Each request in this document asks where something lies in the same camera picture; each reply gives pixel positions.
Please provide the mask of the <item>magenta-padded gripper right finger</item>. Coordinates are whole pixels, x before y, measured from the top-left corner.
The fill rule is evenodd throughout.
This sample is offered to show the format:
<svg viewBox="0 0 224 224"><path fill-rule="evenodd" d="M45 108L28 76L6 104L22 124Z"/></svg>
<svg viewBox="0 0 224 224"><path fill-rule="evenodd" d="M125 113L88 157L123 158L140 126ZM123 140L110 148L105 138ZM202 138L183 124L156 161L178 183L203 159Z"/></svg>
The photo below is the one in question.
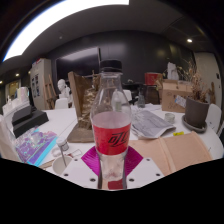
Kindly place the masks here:
<svg viewBox="0 0 224 224"><path fill-rule="evenodd" d="M140 188L164 177L152 158L144 158L132 147L128 147L124 172L128 189Z"/></svg>

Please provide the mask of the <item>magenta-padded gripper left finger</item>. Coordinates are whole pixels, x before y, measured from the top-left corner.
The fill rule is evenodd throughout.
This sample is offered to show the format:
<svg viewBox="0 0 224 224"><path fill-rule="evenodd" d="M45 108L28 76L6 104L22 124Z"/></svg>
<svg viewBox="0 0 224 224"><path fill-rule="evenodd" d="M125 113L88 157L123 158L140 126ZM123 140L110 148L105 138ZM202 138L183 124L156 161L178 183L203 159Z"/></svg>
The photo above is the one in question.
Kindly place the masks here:
<svg viewBox="0 0 224 224"><path fill-rule="evenodd" d="M100 160L95 148L92 147L80 158L73 158L61 176L81 187L98 189L100 174Z"/></svg>

